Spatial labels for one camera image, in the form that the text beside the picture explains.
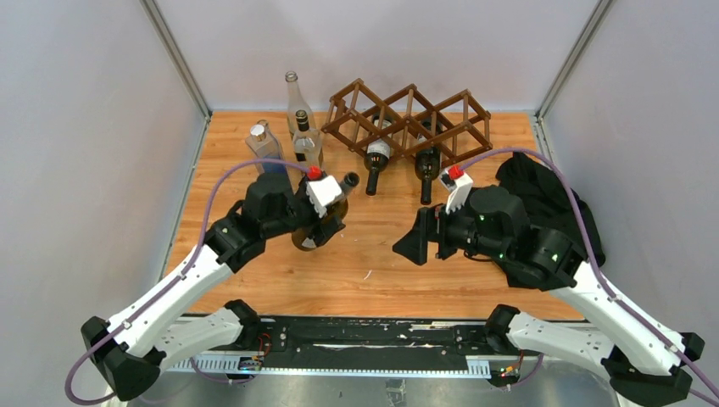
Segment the dark wine bottle silver neck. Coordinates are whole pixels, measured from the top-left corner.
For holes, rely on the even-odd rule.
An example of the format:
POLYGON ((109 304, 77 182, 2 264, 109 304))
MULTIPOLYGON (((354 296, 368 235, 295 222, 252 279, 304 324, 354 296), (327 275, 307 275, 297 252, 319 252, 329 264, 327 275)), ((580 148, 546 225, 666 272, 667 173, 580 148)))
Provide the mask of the dark wine bottle silver neck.
POLYGON ((318 175, 305 173, 300 178, 298 190, 292 195, 289 214, 295 229, 291 238, 293 245, 302 251, 324 246, 345 227, 343 220, 348 213, 348 196, 360 183, 357 173, 346 173, 341 181, 337 181, 341 190, 338 197, 326 205, 324 214, 320 215, 311 201, 309 184, 324 178, 327 178, 327 173, 323 170, 318 175))

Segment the dark wine bottle white label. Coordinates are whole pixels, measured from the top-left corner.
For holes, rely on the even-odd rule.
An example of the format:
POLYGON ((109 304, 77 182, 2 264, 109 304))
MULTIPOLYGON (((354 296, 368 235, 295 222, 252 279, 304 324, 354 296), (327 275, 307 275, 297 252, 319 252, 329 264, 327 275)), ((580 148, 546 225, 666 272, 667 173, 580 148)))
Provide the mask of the dark wine bottle white label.
POLYGON ((376 195, 380 174, 387 168, 391 148, 381 137, 367 145, 364 165, 368 170, 368 180, 365 193, 368 196, 376 195))

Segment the clear whisky bottle black label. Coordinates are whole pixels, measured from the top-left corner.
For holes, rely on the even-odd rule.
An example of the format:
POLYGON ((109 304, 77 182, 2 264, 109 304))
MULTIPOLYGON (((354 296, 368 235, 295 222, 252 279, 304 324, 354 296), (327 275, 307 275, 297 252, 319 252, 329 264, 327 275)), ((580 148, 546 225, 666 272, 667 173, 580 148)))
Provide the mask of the clear whisky bottle black label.
POLYGON ((309 123, 309 116, 305 110, 295 113, 297 130, 293 133, 293 151, 296 160, 308 167, 324 168, 322 139, 317 129, 309 123))

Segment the blue square bottle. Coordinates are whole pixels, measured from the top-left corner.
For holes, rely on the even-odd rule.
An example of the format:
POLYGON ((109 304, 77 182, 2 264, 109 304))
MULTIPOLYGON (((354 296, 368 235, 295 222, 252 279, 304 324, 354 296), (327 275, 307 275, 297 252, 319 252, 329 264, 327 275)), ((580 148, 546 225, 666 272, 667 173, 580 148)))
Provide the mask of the blue square bottle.
MULTIPOLYGON (((281 144, 270 130, 266 120, 259 120, 250 128, 245 142, 256 159, 285 159, 281 144)), ((277 173, 288 176, 287 169, 283 164, 262 162, 257 163, 255 167, 259 174, 277 173)))

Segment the clear bottle with dark label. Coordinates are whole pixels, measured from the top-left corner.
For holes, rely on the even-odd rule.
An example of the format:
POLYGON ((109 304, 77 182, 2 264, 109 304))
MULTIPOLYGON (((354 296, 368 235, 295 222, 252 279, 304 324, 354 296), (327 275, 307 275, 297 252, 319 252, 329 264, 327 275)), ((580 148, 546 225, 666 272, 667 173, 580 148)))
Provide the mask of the clear bottle with dark label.
POLYGON ((301 93, 297 73, 292 70, 288 71, 285 74, 285 82, 287 83, 288 95, 287 127, 290 137, 292 137, 297 130, 296 112, 298 110, 304 110, 308 116, 309 126, 311 128, 317 128, 314 112, 301 93))

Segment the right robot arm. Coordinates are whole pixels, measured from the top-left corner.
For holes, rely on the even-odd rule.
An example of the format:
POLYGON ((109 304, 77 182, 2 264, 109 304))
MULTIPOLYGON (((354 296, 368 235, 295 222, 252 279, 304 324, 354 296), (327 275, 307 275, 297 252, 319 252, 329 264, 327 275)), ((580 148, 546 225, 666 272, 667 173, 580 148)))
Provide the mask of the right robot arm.
POLYGON ((647 316, 636 304, 620 303, 611 284, 600 283, 584 247, 565 233, 533 225, 523 202, 497 186, 473 187, 465 204, 422 208, 393 251, 416 265, 456 252, 488 257, 511 287, 550 293, 578 310, 595 332, 540 320, 500 304, 484 326, 484 342, 496 354, 528 350, 580 366, 606 380, 624 399, 641 406, 685 400, 693 378, 684 370, 697 360, 703 339, 677 332, 647 316))

